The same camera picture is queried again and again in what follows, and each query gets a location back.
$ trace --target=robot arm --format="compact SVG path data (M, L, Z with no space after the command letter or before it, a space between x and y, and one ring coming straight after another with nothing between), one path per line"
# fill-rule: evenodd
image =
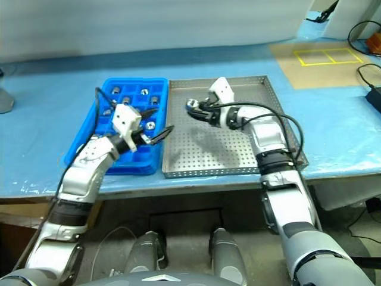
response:
M339 244L316 228L316 212L279 115L261 104L234 102L224 77L211 86L205 101L188 100L186 109L211 126L241 129L249 136L261 174L265 219L281 237L294 285L373 285Z
M156 110L145 111L149 117ZM148 138L139 127L142 115L124 104L115 107L113 126L117 134L91 139L66 171L57 202L43 224L26 262L1 278L0 285L70 285L80 266L83 247L78 243L87 230L87 219L98 196L105 172L120 154L135 152L139 145L155 145L173 129L165 128Z

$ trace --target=blue plastic sheet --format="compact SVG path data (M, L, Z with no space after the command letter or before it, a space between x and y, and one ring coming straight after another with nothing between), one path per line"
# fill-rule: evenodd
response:
M305 21L295 41L316 41L323 24ZM43 60L4 66L3 87L14 110L0 115L0 197L52 195L59 162L84 121L95 87L109 77L194 79L266 74L286 113L304 129L307 179L381 171L381 114L362 86L294 90L267 45L176 49ZM101 193L126 197L178 193L211 186L249 188L257 175L165 179L107 176Z

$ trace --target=black power adapter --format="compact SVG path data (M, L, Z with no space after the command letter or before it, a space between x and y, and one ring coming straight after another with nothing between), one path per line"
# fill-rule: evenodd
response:
M381 113L381 86L374 86L365 79L365 77L363 76L363 73L361 72L361 69L367 66L377 67L378 69L381 69L381 66L379 66L378 64L370 63L370 64L363 64L362 66L359 66L357 68L357 72L360 78L370 87L370 92L368 92L368 94L365 96L366 100L371 105L373 105L373 107L377 109L378 112Z
M366 100L381 113L381 86L371 86L371 90L365 96Z

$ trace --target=stainless steel tray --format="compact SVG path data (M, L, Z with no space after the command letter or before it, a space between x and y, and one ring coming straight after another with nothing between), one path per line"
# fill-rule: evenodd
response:
M258 173L257 161L249 138L240 131L213 128L188 116L186 100L204 100L216 79L171 80L168 97L167 124L172 134L165 139L163 173L166 178ZM267 76L233 77L227 79L236 101L267 104L283 114L282 107ZM285 120L289 140L298 148L298 141ZM308 164L304 153L302 167Z

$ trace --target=cardboard mat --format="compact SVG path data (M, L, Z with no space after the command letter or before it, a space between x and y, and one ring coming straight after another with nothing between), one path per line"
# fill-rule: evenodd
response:
M346 42L292 43L269 45L283 72L295 89L366 85L357 67L371 63ZM381 85L381 70L365 67L364 77Z

